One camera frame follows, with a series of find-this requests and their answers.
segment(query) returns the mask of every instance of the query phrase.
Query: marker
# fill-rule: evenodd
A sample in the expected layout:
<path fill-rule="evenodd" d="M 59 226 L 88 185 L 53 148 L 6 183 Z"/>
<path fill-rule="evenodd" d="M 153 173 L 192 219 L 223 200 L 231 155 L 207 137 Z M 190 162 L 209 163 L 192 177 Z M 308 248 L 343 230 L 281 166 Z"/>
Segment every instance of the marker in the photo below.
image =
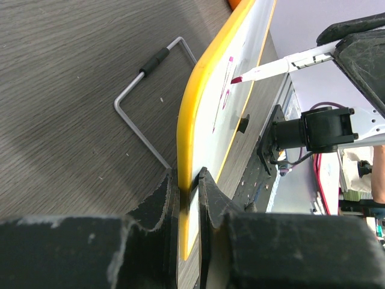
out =
<path fill-rule="evenodd" d="M 379 30 L 384 28 L 385 26 L 381 26 L 372 30 Z M 330 42 L 328 44 L 317 46 L 303 52 L 291 54 L 283 57 L 282 59 L 257 66 L 252 70 L 249 70 L 248 72 L 232 79 L 231 83 L 235 84 L 246 81 L 258 81 L 333 60 L 333 54 L 336 50 L 336 45 L 339 42 L 340 40 Z"/>

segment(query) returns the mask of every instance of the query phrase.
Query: gray wood grain floor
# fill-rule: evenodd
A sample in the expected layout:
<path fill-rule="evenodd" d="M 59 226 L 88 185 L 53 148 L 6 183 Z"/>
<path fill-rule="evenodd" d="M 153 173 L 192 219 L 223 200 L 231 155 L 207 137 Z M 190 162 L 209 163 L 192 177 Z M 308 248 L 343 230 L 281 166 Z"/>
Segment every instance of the gray wood grain floor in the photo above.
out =
<path fill-rule="evenodd" d="M 0 2 L 0 217 L 124 214 L 164 168 L 113 109 L 140 66 L 175 37 L 202 55 L 230 10 L 223 0 Z M 264 62 L 276 59 L 268 38 Z M 176 48 L 122 103 L 168 163 L 192 64 Z M 220 187 L 235 191 L 281 78 L 260 82 Z M 198 249 L 180 262 L 180 288 L 198 276 Z"/>

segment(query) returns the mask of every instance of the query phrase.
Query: red cable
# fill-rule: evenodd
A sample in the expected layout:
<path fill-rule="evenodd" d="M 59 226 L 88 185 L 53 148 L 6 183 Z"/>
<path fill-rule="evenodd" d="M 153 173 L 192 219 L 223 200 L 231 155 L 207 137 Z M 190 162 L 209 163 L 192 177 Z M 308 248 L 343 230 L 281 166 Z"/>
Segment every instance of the red cable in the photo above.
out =
<path fill-rule="evenodd" d="M 321 158 L 322 158 L 322 154 L 316 154 L 315 155 L 314 162 L 313 162 L 313 169 L 314 169 L 314 174 L 316 175 L 316 180 L 317 180 L 318 187 L 319 187 L 319 190 L 321 193 L 321 199 L 322 199 L 322 202 L 324 203 L 324 206 L 325 206 L 325 212 L 328 215 L 330 215 L 330 210 L 329 210 L 329 207 L 327 205 L 324 190 L 322 189 L 321 180 L 319 178 L 319 167 L 321 166 Z"/>

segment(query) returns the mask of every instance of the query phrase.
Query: red marker drawing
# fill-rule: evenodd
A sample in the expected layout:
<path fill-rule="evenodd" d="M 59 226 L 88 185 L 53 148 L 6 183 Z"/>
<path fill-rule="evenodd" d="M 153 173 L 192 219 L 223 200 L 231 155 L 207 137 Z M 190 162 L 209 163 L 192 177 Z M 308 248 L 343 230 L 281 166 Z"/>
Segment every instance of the red marker drawing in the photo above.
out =
<path fill-rule="evenodd" d="M 230 77 L 230 71 L 231 71 L 231 67 L 233 65 L 233 60 L 234 60 L 234 57 L 230 56 L 229 58 L 229 62 L 227 63 L 227 67 L 226 67 L 226 73 L 225 73 L 225 77 L 224 77 L 224 80 L 223 80 L 223 85 L 222 85 L 222 91 L 221 91 L 221 96 L 219 98 L 219 103 L 218 103 L 218 107 L 217 107 L 217 113 L 215 114 L 215 119 L 214 119 L 214 126 L 212 128 L 212 133 L 214 133 L 215 131 L 215 124 L 217 122 L 217 117 L 218 117 L 218 112 L 219 112 L 219 107 L 220 107 L 220 104 L 221 104 L 221 100 L 222 100 L 222 97 L 223 97 L 223 93 L 224 93 L 224 90 L 226 88 L 226 85 L 229 81 L 229 77 Z M 227 89 L 226 91 L 226 98 L 224 100 L 224 104 L 223 104 L 223 108 L 226 106 L 226 101 L 227 101 L 227 96 L 229 95 L 230 93 L 230 90 Z"/>

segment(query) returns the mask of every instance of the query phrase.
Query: white whiteboard surface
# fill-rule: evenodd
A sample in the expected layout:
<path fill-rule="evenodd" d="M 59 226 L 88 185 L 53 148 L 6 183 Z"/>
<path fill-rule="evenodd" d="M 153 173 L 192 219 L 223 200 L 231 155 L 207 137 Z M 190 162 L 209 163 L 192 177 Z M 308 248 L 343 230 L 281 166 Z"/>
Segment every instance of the white whiteboard surface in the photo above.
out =
<path fill-rule="evenodd" d="M 262 54 L 275 1 L 256 0 L 213 70 L 199 103 L 194 127 L 191 181 L 202 167 L 218 180 L 248 97 L 252 82 L 230 84 L 233 77 L 254 68 Z M 199 230 L 198 193 L 191 200 L 188 252 Z"/>

